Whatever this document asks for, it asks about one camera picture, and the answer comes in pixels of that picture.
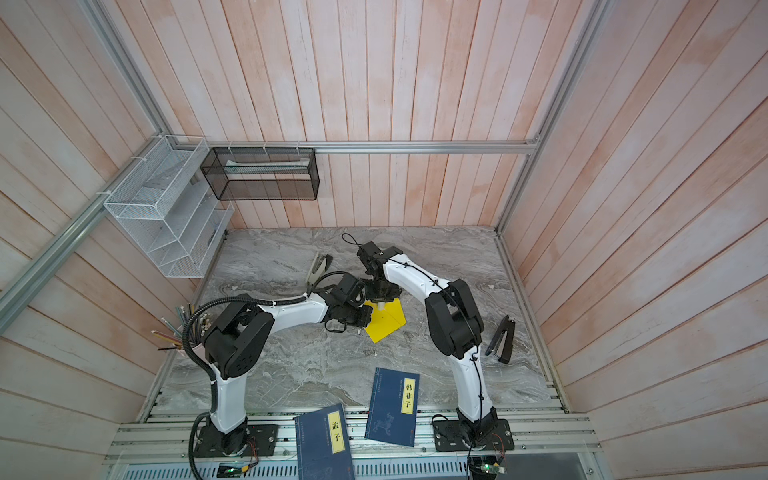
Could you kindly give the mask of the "pen holder with pencils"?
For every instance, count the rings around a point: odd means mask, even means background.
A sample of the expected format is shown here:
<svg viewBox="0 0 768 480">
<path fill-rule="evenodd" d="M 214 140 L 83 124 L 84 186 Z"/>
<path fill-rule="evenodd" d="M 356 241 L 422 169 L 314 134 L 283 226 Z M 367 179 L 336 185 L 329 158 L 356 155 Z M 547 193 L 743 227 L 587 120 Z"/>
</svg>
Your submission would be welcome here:
<svg viewBox="0 0 768 480">
<path fill-rule="evenodd" d="M 193 304 L 182 305 L 175 308 L 177 315 L 177 322 L 172 323 L 165 318 L 158 319 L 162 328 L 160 331 L 152 330 L 151 334 L 157 339 L 167 342 L 168 346 L 163 347 L 163 350 L 177 349 L 182 350 L 182 334 L 185 322 L 197 312 L 197 307 Z M 202 356 L 204 353 L 204 347 L 202 346 L 202 339 L 206 329 L 210 326 L 210 314 L 204 312 L 200 319 L 191 326 L 189 338 L 192 350 L 198 355 Z"/>
</svg>

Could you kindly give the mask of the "blue book on table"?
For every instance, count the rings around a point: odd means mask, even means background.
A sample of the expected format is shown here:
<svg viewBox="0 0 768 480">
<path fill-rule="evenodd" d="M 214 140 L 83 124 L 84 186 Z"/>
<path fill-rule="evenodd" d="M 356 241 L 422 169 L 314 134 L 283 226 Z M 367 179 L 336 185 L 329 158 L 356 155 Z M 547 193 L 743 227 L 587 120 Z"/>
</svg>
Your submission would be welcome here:
<svg viewBox="0 0 768 480">
<path fill-rule="evenodd" d="M 415 445 L 420 375 L 377 367 L 365 438 L 388 444 Z"/>
</svg>

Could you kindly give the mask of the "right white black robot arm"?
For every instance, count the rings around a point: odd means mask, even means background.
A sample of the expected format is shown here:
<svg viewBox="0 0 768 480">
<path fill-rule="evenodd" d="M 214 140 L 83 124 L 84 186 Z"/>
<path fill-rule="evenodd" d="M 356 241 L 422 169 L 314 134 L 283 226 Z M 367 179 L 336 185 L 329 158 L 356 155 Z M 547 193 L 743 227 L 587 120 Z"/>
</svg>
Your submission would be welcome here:
<svg viewBox="0 0 768 480">
<path fill-rule="evenodd" d="M 458 419 L 468 449 L 492 433 L 498 421 L 479 357 L 484 323 L 469 285 L 427 272 L 396 247 L 380 249 L 370 241 L 358 247 L 357 257 L 370 282 L 366 298 L 389 302 L 407 292 L 424 305 L 430 338 L 451 364 L 457 388 Z"/>
</svg>

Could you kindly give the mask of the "black mesh basket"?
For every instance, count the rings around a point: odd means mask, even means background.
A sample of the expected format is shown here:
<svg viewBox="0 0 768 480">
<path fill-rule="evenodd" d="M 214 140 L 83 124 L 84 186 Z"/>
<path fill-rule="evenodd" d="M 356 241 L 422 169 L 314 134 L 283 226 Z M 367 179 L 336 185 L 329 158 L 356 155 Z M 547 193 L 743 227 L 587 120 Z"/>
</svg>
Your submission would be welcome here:
<svg viewBox="0 0 768 480">
<path fill-rule="evenodd" d="M 314 201 L 320 186 L 309 148 L 214 147 L 201 171 L 224 201 Z"/>
</svg>

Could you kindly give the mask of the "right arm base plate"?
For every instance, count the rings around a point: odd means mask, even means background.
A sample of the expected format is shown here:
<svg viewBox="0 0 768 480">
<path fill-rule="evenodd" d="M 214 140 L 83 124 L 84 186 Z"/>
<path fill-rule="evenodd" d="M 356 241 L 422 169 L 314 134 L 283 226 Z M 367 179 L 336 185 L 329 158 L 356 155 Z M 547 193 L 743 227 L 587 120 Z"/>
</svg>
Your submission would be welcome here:
<svg viewBox="0 0 768 480">
<path fill-rule="evenodd" d="M 498 451 L 506 453 L 515 449 L 512 431 L 505 419 L 491 412 L 482 420 L 472 423 L 460 417 L 451 420 L 442 414 L 431 420 L 435 449 L 438 452 Z"/>
</svg>

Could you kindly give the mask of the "aluminium frame rail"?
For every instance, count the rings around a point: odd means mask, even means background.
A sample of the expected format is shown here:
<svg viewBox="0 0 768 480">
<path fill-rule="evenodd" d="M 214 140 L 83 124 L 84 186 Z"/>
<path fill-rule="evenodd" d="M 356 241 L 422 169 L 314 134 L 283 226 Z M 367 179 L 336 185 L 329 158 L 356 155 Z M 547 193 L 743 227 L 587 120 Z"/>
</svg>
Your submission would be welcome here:
<svg viewBox="0 0 768 480">
<path fill-rule="evenodd" d="M 210 148 L 311 149 L 316 154 L 531 154 L 536 141 L 213 141 Z"/>
</svg>

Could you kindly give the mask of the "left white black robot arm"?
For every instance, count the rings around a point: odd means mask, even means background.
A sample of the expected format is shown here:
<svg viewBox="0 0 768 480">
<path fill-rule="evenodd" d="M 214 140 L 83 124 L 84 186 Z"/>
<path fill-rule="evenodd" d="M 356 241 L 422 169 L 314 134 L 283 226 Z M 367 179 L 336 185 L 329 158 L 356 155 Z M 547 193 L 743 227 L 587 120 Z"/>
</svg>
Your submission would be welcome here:
<svg viewBox="0 0 768 480">
<path fill-rule="evenodd" d="M 258 299 L 249 294 L 222 297 L 200 306 L 182 323 L 184 352 L 208 376 L 209 411 L 193 422 L 188 458 L 220 454 L 240 456 L 251 447 L 245 412 L 246 376 L 255 366 L 272 331 L 331 320 L 365 327 L 371 321 L 372 280 L 332 271 L 338 283 L 312 284 L 298 297 Z"/>
</svg>

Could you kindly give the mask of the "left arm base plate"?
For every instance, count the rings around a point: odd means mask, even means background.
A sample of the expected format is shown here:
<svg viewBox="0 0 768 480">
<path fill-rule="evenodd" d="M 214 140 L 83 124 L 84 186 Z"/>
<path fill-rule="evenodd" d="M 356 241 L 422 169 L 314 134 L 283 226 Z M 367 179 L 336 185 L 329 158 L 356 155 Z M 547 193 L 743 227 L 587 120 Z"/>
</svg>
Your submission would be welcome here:
<svg viewBox="0 0 768 480">
<path fill-rule="evenodd" d="M 277 424 L 243 423 L 227 434 L 213 424 L 206 424 L 194 437 L 192 452 L 195 458 L 271 457 L 277 440 Z"/>
</svg>

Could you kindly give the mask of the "blue book on rail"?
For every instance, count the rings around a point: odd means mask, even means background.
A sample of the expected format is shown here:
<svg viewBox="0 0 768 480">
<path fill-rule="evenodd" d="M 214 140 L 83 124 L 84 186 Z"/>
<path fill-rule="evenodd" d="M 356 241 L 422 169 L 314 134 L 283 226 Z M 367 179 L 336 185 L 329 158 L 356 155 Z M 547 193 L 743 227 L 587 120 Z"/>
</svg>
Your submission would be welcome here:
<svg viewBox="0 0 768 480">
<path fill-rule="evenodd" d="M 342 404 L 303 413 L 294 421 L 300 479 L 355 479 Z"/>
</svg>

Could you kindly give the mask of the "yellow envelope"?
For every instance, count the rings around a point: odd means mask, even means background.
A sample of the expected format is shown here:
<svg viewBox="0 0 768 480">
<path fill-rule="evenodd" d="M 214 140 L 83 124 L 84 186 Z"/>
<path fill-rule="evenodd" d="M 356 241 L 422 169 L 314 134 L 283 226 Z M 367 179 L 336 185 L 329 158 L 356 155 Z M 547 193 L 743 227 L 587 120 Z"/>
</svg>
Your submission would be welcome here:
<svg viewBox="0 0 768 480">
<path fill-rule="evenodd" d="M 406 324 L 405 314 L 398 298 L 388 303 L 365 302 L 372 308 L 371 321 L 365 331 L 374 343 L 391 335 Z"/>
</svg>

